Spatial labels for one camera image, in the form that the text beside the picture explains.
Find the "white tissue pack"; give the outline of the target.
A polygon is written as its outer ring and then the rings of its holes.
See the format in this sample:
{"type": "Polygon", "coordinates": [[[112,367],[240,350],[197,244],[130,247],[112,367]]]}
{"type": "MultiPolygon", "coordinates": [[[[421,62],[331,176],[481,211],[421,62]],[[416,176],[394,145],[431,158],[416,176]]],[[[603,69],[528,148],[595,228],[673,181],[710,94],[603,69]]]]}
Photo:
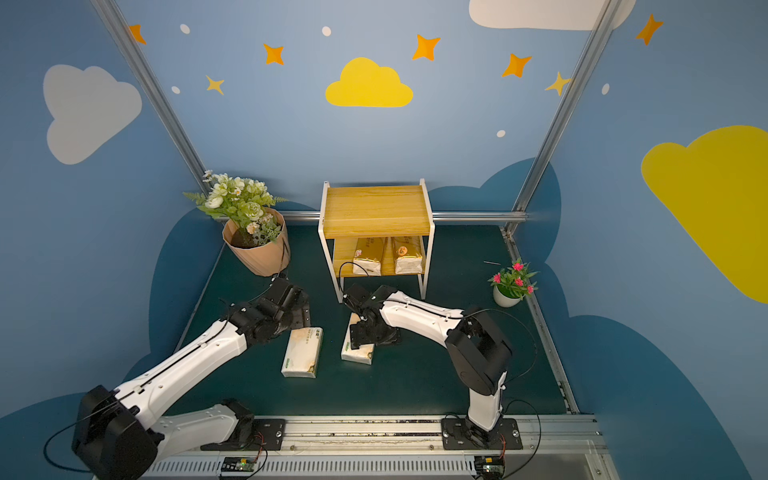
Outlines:
{"type": "Polygon", "coordinates": [[[306,327],[291,331],[281,374],[286,378],[312,378],[317,375],[317,364],[323,339],[323,329],[306,327]]]}
{"type": "Polygon", "coordinates": [[[359,348],[353,349],[351,344],[351,326],[359,322],[359,316],[355,313],[350,314],[348,326],[342,344],[341,359],[363,365],[371,365],[375,346],[373,344],[363,344],[359,348]]]}

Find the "gold tissue pack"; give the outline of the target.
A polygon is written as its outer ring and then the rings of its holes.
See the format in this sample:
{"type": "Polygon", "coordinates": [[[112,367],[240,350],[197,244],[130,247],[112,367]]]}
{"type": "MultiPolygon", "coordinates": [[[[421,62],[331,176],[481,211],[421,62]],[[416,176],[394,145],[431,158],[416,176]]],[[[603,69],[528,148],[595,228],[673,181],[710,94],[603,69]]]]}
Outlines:
{"type": "Polygon", "coordinates": [[[424,245],[421,236],[391,238],[396,275],[420,275],[424,270],[424,245]]]}
{"type": "Polygon", "coordinates": [[[358,238],[352,260],[353,274],[380,276],[385,245],[386,240],[382,237],[358,238]]]}

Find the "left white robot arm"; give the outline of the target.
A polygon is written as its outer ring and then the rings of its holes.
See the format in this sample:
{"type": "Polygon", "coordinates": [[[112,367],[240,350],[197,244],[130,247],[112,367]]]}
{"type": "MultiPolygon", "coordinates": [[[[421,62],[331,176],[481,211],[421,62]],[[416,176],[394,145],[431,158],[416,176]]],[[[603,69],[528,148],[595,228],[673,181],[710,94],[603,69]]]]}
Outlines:
{"type": "Polygon", "coordinates": [[[227,313],[147,372],[80,400],[71,449],[98,479],[138,479],[156,461],[204,448],[264,446],[254,414],[236,400],[169,416],[167,410],[208,375],[247,349],[310,324],[309,296],[284,275],[227,313]]]}

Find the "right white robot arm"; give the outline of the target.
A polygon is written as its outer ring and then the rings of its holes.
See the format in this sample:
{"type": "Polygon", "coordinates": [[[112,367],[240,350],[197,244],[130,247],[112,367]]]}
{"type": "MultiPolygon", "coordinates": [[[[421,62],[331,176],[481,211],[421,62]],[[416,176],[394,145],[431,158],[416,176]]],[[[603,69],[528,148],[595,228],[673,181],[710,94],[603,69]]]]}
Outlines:
{"type": "Polygon", "coordinates": [[[342,302],[358,316],[358,322],[349,328],[353,349],[395,344],[402,330],[444,347],[459,380],[469,390],[467,428],[477,434],[497,429],[513,346],[488,309],[440,307],[390,286],[369,292],[352,285],[342,294],[342,302]]]}

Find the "left green circuit board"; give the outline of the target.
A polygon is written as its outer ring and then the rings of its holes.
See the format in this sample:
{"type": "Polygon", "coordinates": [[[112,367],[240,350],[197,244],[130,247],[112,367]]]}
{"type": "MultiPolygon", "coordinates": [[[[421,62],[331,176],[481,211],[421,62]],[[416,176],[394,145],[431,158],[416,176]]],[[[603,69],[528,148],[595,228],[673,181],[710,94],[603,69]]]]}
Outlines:
{"type": "Polygon", "coordinates": [[[247,476],[256,468],[254,457],[225,457],[220,466],[221,476],[247,476]]]}

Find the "green circuit board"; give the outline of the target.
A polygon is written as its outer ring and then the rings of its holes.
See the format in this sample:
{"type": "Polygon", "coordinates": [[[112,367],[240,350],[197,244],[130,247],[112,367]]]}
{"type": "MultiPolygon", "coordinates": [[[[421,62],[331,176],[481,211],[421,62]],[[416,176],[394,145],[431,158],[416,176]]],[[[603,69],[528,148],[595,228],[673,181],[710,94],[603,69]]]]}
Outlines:
{"type": "Polygon", "coordinates": [[[505,461],[501,456],[474,457],[474,479],[501,480],[505,471],[505,461]]]}
{"type": "Polygon", "coordinates": [[[254,457],[225,457],[220,466],[221,476],[247,476],[256,468],[254,457]]]}

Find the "right green circuit board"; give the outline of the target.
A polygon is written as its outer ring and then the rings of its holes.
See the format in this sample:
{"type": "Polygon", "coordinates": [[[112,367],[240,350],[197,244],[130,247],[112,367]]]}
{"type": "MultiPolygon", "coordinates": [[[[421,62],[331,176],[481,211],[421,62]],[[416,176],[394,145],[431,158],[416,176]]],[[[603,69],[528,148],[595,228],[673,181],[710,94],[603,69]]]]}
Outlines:
{"type": "Polygon", "coordinates": [[[501,480],[505,471],[505,461],[501,456],[474,457],[474,479],[501,480]]]}

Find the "white frame wooden shelf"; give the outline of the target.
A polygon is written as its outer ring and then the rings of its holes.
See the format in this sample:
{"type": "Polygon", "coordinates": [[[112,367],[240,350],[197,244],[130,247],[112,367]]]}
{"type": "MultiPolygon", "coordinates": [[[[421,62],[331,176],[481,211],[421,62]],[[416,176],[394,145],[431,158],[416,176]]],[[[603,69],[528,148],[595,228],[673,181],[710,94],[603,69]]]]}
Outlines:
{"type": "Polygon", "coordinates": [[[335,296],[342,300],[344,280],[357,275],[351,267],[360,238],[419,236],[426,242],[423,272],[417,275],[420,297],[427,285],[435,223],[426,181],[416,184],[358,187],[323,184],[317,227],[335,296]]]}

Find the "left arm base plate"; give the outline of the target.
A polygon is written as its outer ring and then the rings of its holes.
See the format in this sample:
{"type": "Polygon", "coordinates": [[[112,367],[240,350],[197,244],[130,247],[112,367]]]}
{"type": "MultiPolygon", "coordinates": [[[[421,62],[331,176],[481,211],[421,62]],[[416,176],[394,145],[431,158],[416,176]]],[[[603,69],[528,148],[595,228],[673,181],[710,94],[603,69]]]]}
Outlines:
{"type": "Polygon", "coordinates": [[[219,443],[199,447],[201,451],[268,451],[280,450],[286,420],[278,418],[239,420],[230,436],[219,443]]]}

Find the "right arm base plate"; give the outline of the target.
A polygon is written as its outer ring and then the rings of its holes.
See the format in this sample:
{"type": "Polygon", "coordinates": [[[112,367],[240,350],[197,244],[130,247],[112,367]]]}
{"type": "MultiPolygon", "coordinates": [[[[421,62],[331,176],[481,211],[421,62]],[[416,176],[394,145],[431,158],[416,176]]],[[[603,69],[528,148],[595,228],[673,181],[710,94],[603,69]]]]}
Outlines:
{"type": "Polygon", "coordinates": [[[501,417],[490,432],[468,419],[447,416],[440,421],[445,450],[522,450],[523,442],[515,419],[501,417]]]}

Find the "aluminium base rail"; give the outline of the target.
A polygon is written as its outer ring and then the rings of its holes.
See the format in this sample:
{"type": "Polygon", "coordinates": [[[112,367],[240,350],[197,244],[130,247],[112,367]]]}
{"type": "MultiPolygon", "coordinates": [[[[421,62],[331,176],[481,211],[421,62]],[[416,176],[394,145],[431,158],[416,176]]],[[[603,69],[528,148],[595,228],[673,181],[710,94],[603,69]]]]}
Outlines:
{"type": "Polygon", "coordinates": [[[616,479],[597,420],[513,414],[522,450],[445,450],[442,415],[285,416],[280,450],[201,451],[156,461],[143,479],[474,479],[475,456],[501,456],[502,479],[616,479]],[[221,476],[225,457],[254,457],[247,476],[221,476]]]}

